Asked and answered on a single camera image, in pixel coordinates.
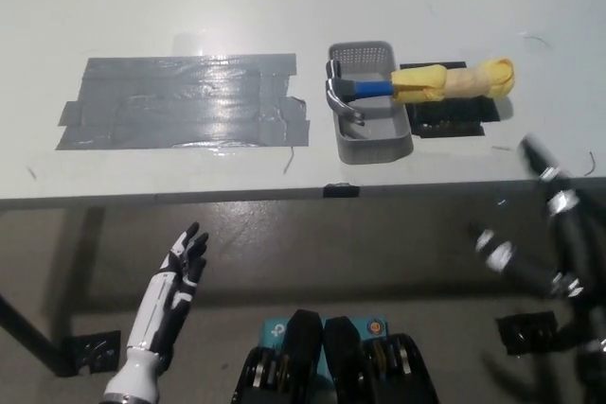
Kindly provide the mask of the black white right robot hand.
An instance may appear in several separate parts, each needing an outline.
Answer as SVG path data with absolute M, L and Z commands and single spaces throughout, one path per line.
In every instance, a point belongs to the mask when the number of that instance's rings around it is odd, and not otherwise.
M 475 254 L 489 270 L 536 295 L 567 299 L 583 311 L 605 307 L 605 265 L 584 213 L 580 192 L 532 136 L 521 141 L 520 149 L 544 193 L 545 211 L 560 266 L 551 269 L 523 255 L 512 241 L 478 223 L 472 223 L 469 228 Z

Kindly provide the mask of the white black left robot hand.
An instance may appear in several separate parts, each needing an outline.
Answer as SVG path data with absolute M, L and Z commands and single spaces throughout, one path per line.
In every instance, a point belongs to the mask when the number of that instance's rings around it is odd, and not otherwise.
M 127 341 L 128 351 L 144 351 L 159 360 L 157 373 L 169 369 L 176 339 L 189 313 L 206 265 L 209 234 L 192 223 L 170 247 L 151 277 Z

